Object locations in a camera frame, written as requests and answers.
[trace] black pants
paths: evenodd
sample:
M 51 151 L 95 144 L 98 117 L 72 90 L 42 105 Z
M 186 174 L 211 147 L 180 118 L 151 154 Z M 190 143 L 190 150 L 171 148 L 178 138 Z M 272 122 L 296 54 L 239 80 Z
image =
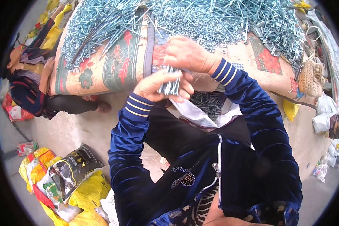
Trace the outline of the black pants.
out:
M 69 114 L 78 115 L 86 111 L 95 111 L 98 104 L 86 101 L 80 96 L 55 95 L 47 99 L 47 108 L 49 111 L 65 111 Z
M 181 153 L 180 149 L 187 143 L 201 139 L 209 133 L 223 133 L 242 144 L 251 145 L 250 132 L 245 116 L 240 115 L 230 124 L 209 133 L 197 129 L 176 118 L 166 107 L 166 100 L 157 102 L 149 113 L 149 128 L 146 143 L 172 164 Z

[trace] blue velvet jacket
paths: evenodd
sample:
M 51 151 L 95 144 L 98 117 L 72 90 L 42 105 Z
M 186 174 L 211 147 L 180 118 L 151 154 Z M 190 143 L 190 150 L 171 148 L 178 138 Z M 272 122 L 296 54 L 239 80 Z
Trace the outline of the blue velvet jacket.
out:
M 118 113 L 108 151 L 120 225 L 194 225 L 199 197 L 216 181 L 226 217 L 297 225 L 302 184 L 278 107 L 255 80 L 224 59 L 212 78 L 240 105 L 256 151 L 225 134 L 210 134 L 183 147 L 186 154 L 154 183 L 139 158 L 154 103 L 132 93 Z

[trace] concrete floor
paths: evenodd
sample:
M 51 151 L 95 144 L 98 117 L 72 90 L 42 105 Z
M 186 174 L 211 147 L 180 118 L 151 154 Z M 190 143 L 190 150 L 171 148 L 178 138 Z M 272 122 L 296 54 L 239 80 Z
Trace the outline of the concrete floor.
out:
M 101 100 L 110 103 L 112 106 L 113 110 L 107 114 L 86 112 L 81 115 L 69 115 L 60 112 L 52 120 L 45 120 L 42 117 L 34 118 L 31 123 L 32 136 L 41 147 L 48 147 L 56 155 L 62 157 L 77 149 L 81 143 L 88 144 L 105 164 L 103 172 L 109 178 L 107 151 L 110 148 L 111 130 L 118 122 L 118 110 L 121 109 L 128 95 L 129 92 L 100 95 Z M 283 114 L 282 98 L 271 93 L 269 95 L 278 104 Z M 315 222 L 339 183 L 339 169 L 328 171 L 326 183 L 322 183 L 313 176 L 309 177 L 317 161 L 326 153 L 330 144 L 330 139 L 320 137 L 313 132 L 311 118 L 315 115 L 315 110 L 301 105 L 293 122 L 284 119 L 285 128 L 293 148 L 293 155 L 299 164 L 300 177 L 304 182 L 304 201 L 300 210 L 301 224 L 299 225 L 312 225 Z M 52 221 L 46 216 L 35 196 L 27 192 L 25 182 L 17 173 L 21 159 L 22 157 L 14 157 L 7 160 L 6 164 L 8 175 L 18 198 L 37 225 L 51 226 L 53 225 Z M 166 166 L 161 163 L 160 155 L 148 145 L 145 145 L 142 159 L 145 168 L 151 171 L 152 179 L 157 181 L 163 174 L 161 168 L 166 169 Z

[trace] black plastic bag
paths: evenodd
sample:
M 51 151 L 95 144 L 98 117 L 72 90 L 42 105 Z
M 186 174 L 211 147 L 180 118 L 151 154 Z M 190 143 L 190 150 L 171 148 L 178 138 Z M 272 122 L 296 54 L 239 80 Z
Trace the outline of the black plastic bag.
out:
M 81 144 L 80 148 L 56 162 L 48 171 L 66 202 L 82 181 L 103 167 L 93 150 Z

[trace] zipper pull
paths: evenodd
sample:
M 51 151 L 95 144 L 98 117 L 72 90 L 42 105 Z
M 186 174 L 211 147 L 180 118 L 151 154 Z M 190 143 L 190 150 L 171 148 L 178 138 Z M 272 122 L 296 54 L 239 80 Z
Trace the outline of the zipper pull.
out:
M 212 167 L 215 169 L 216 171 L 216 177 L 217 178 L 220 178 L 221 177 L 221 174 L 220 174 L 220 171 L 218 170 L 218 164 L 217 163 L 213 163 L 212 164 Z

